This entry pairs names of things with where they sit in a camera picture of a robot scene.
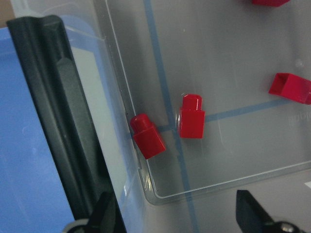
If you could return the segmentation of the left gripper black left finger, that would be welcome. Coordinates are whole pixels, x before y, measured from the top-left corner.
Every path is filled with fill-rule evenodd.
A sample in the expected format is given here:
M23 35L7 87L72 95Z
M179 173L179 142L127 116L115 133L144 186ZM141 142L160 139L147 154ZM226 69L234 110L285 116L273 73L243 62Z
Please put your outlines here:
M116 202L112 193L103 192L87 223L88 233L113 233L116 223Z

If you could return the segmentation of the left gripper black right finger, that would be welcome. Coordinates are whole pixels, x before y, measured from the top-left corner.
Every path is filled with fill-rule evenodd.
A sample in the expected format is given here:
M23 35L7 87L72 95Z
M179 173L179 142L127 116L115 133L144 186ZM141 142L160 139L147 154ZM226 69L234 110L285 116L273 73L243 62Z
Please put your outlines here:
M236 222L243 233L278 233L276 222L248 190L236 193Z

